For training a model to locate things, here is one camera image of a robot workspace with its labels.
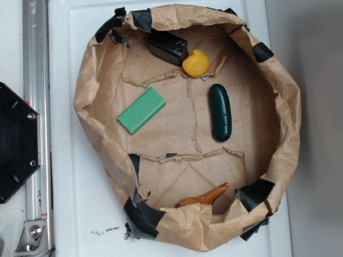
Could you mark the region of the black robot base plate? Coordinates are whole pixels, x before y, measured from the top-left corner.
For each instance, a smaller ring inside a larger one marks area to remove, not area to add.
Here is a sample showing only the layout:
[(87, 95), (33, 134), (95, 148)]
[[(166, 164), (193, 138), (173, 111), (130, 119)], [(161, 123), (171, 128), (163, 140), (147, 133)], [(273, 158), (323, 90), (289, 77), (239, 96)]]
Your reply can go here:
[(38, 117), (1, 83), (1, 204), (7, 203), (40, 166)]

